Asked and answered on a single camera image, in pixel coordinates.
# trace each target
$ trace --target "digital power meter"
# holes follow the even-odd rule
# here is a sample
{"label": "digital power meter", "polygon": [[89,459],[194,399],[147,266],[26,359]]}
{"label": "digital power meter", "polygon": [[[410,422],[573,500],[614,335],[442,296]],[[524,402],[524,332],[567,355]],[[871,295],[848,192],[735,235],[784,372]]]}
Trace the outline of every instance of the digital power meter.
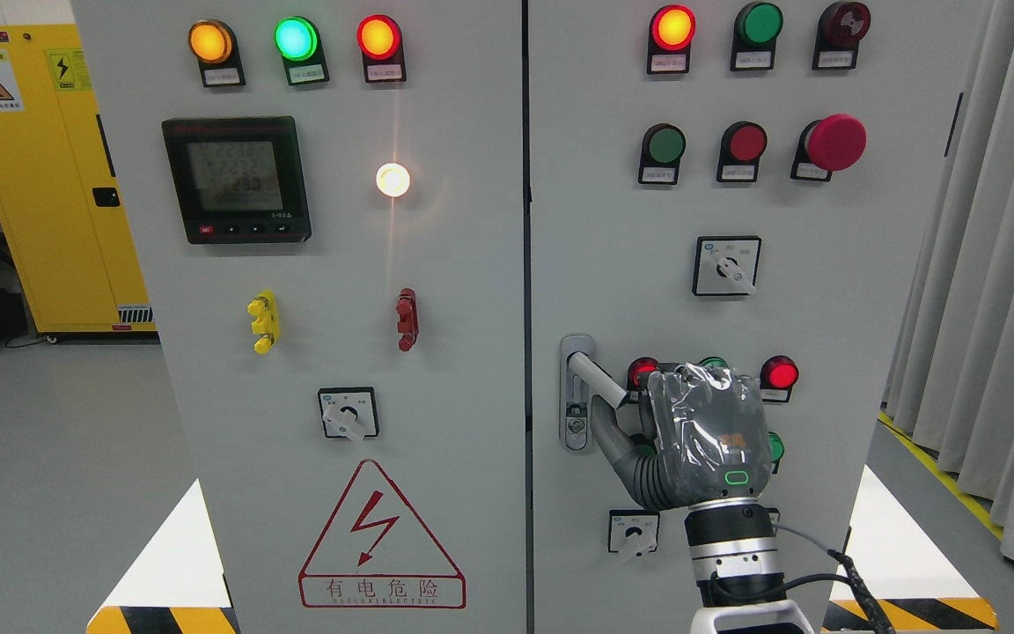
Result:
{"label": "digital power meter", "polygon": [[310,237],[292,117],[171,119],[162,136],[190,243]]}

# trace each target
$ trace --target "green indicator light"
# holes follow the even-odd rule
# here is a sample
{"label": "green indicator light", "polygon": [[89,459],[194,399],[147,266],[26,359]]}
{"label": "green indicator light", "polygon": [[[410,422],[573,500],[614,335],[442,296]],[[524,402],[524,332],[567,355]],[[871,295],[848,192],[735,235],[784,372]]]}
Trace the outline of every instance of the green indicator light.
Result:
{"label": "green indicator light", "polygon": [[707,357],[699,362],[704,368],[730,368],[730,365],[725,362],[725,358],[721,357]]}
{"label": "green indicator light", "polygon": [[776,463],[784,457],[785,442],[776,433],[770,432],[770,449],[773,450],[773,462]]}
{"label": "green indicator light", "polygon": [[753,3],[749,5],[748,10],[743,9],[743,13],[744,17],[737,33],[745,44],[750,47],[764,47],[780,36],[784,16],[776,4]]}
{"label": "green indicator light", "polygon": [[657,162],[672,162],[683,155],[686,145],[683,134],[678,130],[663,128],[652,134],[651,141],[648,142],[648,153]]}
{"label": "green indicator light", "polygon": [[285,60],[302,62],[315,54],[318,47],[318,33],[315,27],[302,17],[285,17],[277,24],[277,48],[281,50]]}
{"label": "green indicator light", "polygon": [[745,472],[727,472],[725,473],[725,483],[729,486],[749,484],[749,474]]}

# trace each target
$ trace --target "lightning bolt symbol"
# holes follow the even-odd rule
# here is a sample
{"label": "lightning bolt symbol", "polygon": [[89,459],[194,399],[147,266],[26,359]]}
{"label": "lightning bolt symbol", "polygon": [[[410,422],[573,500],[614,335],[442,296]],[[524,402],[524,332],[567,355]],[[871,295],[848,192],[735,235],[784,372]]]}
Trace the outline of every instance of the lightning bolt symbol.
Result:
{"label": "lightning bolt symbol", "polygon": [[365,553],[361,553],[358,555],[359,566],[363,565],[366,562],[369,562],[373,558],[373,555],[371,555],[371,553],[373,553],[375,547],[377,547],[379,543],[382,542],[382,538],[385,538],[385,534],[390,533],[390,530],[393,529],[393,524],[397,522],[397,518],[400,517],[400,515],[394,515],[393,517],[386,517],[383,520],[363,523],[363,521],[366,521],[366,517],[367,515],[370,514],[370,511],[374,510],[375,506],[377,506],[377,503],[381,501],[382,501],[381,491],[375,491],[373,494],[371,494],[370,501],[366,502],[366,505],[363,507],[363,512],[358,513],[358,519],[355,520],[355,525],[350,527],[350,533],[357,533],[358,531],[366,531],[367,529],[374,529],[375,525],[385,524],[385,529],[382,529],[382,533],[378,534],[377,539],[375,539],[374,543],[370,545],[370,548]]}

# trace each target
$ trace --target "yellow cabinet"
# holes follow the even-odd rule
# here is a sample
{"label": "yellow cabinet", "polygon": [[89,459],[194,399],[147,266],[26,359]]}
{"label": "yellow cabinet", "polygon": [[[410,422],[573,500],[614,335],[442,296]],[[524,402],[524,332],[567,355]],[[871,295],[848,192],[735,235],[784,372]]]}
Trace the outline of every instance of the yellow cabinet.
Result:
{"label": "yellow cabinet", "polygon": [[42,333],[153,331],[77,27],[0,27],[0,221]]}

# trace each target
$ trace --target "illuminated white light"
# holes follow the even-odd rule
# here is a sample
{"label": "illuminated white light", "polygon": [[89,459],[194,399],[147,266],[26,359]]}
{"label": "illuminated white light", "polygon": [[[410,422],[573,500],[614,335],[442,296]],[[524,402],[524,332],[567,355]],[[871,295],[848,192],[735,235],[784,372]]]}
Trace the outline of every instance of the illuminated white light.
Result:
{"label": "illuminated white light", "polygon": [[400,197],[410,191],[410,170],[396,162],[387,162],[377,168],[374,177],[379,192],[390,198]]}

